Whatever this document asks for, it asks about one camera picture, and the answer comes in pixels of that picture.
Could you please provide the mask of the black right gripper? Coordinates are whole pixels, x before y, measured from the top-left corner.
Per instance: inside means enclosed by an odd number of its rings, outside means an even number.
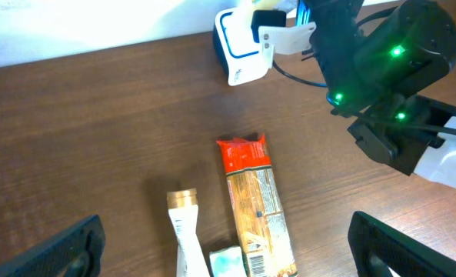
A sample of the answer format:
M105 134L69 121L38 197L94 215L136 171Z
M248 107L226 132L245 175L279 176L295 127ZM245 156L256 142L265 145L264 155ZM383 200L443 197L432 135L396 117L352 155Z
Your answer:
M316 30L310 43L324 77L351 66L358 43L356 19L364 0L303 0Z

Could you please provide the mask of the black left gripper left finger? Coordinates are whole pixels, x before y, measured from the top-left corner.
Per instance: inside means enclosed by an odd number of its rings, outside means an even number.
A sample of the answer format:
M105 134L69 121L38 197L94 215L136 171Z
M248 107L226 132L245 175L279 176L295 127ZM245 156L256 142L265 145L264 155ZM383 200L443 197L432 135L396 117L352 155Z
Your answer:
M0 265L0 276L96 277L101 271L105 232L90 215Z

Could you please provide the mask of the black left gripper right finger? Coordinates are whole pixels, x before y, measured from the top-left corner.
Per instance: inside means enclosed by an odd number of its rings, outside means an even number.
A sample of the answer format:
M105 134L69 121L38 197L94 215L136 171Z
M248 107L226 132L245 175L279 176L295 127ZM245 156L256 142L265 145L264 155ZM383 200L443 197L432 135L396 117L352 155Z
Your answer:
M354 212L348 243L360 277L456 276L456 261L369 214Z

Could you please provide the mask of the orange spaghetti packet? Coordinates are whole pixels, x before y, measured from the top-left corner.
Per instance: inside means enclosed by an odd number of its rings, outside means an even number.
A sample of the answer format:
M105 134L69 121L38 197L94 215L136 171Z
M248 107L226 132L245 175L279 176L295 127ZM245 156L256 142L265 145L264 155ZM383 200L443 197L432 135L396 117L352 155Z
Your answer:
M263 135L218 140L245 268L251 277L298 275Z

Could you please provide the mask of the white tube with gold cap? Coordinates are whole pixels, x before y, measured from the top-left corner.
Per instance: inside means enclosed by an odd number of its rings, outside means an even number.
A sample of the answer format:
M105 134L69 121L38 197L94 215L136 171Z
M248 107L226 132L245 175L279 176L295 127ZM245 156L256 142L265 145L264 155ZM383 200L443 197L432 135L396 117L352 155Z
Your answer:
M209 277L196 234L198 200L196 189L167 193L168 215L178 242L177 277Z

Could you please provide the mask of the green tissue packet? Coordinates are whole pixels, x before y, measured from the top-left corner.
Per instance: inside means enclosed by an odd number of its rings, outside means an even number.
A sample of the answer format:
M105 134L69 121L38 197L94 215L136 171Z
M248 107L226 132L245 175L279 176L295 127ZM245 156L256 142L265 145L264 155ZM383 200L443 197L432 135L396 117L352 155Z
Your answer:
M214 277L247 277L240 246L232 246L209 253Z

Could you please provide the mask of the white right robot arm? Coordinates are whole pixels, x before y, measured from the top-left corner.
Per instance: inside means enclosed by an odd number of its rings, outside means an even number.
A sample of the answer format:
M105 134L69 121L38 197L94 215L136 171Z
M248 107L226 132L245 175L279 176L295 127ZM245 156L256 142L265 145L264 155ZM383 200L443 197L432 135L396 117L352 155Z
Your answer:
M406 1L372 15L362 30L358 0L298 3L313 23L313 54L335 115L374 162L456 189L456 106L422 95L456 65L456 24L435 1Z

